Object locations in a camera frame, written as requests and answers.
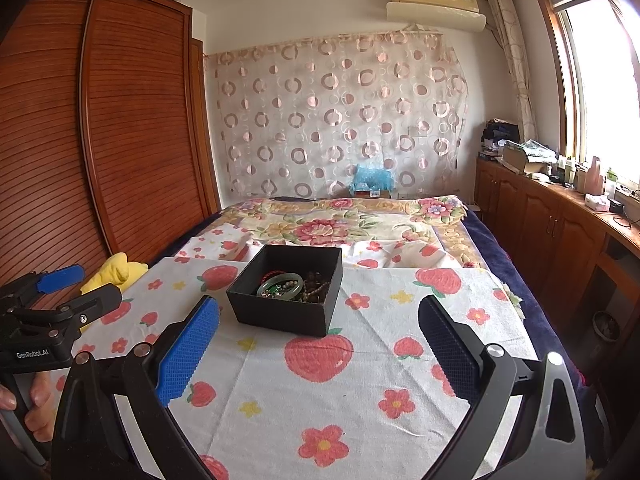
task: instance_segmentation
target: human hand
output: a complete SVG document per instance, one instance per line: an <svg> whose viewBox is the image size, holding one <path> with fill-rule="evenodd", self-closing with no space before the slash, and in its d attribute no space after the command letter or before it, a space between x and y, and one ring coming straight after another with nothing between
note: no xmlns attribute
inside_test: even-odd
<svg viewBox="0 0 640 480"><path fill-rule="evenodd" d="M38 442L49 442L53 438L56 412L53 408L54 397L51 391L50 373L37 372L30 389L33 406L24 417L24 425L33 431L33 436ZM0 385L0 409L14 410L15 407L14 394Z"/></svg>

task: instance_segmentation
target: dark blue gripper pad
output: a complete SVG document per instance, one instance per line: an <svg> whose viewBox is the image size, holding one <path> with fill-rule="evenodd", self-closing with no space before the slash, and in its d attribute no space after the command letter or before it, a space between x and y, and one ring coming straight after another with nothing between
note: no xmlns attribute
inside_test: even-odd
<svg viewBox="0 0 640 480"><path fill-rule="evenodd" d="M184 393L219 323L218 304L207 298L160 362L156 394L164 407Z"/></svg>
<svg viewBox="0 0 640 480"><path fill-rule="evenodd" d="M36 288L38 292L51 294L70 285L80 283L82 280L84 280L84 269L79 265L72 265L43 274Z"/></svg>
<svg viewBox="0 0 640 480"><path fill-rule="evenodd" d="M435 301L422 298L418 308L420 330L456 396L473 405L480 396L478 364Z"/></svg>

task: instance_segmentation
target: window curtain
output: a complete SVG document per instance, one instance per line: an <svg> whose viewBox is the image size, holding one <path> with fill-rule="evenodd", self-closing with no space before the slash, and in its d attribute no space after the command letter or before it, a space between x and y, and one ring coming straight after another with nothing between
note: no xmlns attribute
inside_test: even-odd
<svg viewBox="0 0 640 480"><path fill-rule="evenodd" d="M529 95L529 63L513 0L488 1L500 39L500 46L504 49L504 55L507 57L513 90L516 94L520 140L522 142L530 139L538 140Z"/></svg>
<svg viewBox="0 0 640 480"><path fill-rule="evenodd" d="M216 55L217 130L236 198L348 193L357 165L406 197L457 184L467 86L437 31L345 34Z"/></svg>

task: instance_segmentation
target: louvered sliding door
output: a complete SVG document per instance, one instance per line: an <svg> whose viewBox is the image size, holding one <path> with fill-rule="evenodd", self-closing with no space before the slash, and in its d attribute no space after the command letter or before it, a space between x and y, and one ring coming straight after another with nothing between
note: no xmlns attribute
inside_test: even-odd
<svg viewBox="0 0 640 480"><path fill-rule="evenodd" d="M190 132L190 17L146 0L92 9L81 84L90 178L111 249L145 261L207 216Z"/></svg>
<svg viewBox="0 0 640 480"><path fill-rule="evenodd" d="M89 1L31 0L0 44L0 284L73 263L94 272L108 256L78 132Z"/></svg>

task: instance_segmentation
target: open black jewelry box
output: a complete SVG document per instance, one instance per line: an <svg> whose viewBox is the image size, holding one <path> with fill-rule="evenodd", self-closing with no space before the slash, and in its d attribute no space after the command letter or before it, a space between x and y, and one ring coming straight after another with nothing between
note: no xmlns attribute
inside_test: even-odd
<svg viewBox="0 0 640 480"><path fill-rule="evenodd" d="M304 276L319 272L330 280L324 302L261 298L260 281L272 270ZM324 337L329 330L342 283L342 250L333 247L265 245L227 289L238 322L283 332Z"/></svg>

